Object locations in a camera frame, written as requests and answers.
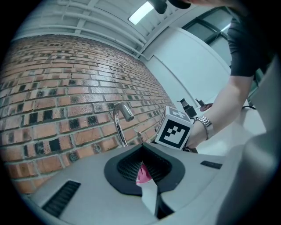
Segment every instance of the window pane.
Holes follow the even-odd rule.
[[[213,24],[218,29],[227,33],[228,25],[230,24],[231,19],[232,19],[232,16],[229,13],[227,13],[224,10],[219,9],[219,10],[213,12],[211,15],[205,17],[203,20],[209,22],[210,24]]]
[[[201,40],[205,40],[209,36],[211,36],[214,32],[210,30],[209,28],[204,27],[203,25],[199,23],[195,23],[191,27],[187,29],[188,32],[194,34]]]
[[[231,54],[227,40],[220,36],[210,44],[210,47],[215,50],[228,65],[231,65]]]

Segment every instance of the curved faucet spout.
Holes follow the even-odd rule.
[[[123,147],[128,146],[125,136],[123,134],[123,130],[120,126],[120,122],[119,122],[119,111],[122,112],[125,120],[127,122],[133,120],[135,118],[135,116],[132,114],[131,110],[124,104],[121,102],[116,103],[116,105],[113,108],[113,117],[114,117],[114,124],[118,133],[118,137],[120,139],[120,142],[122,144]]]

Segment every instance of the wristwatch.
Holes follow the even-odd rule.
[[[214,133],[215,133],[211,121],[207,117],[205,117],[205,116],[200,116],[200,117],[196,118],[194,120],[194,123],[197,120],[200,121],[204,125],[204,128],[205,128],[206,133],[207,133],[207,139],[206,140],[210,139],[214,135]]]

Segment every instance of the ceiling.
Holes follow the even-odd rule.
[[[150,11],[137,25],[128,18],[146,0],[46,0],[22,24],[14,39],[41,34],[76,35],[110,44],[135,57],[172,22],[191,10]]]

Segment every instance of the cube with black and white marker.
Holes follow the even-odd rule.
[[[158,125],[155,142],[182,150],[192,127],[193,123],[185,112],[166,106]]]

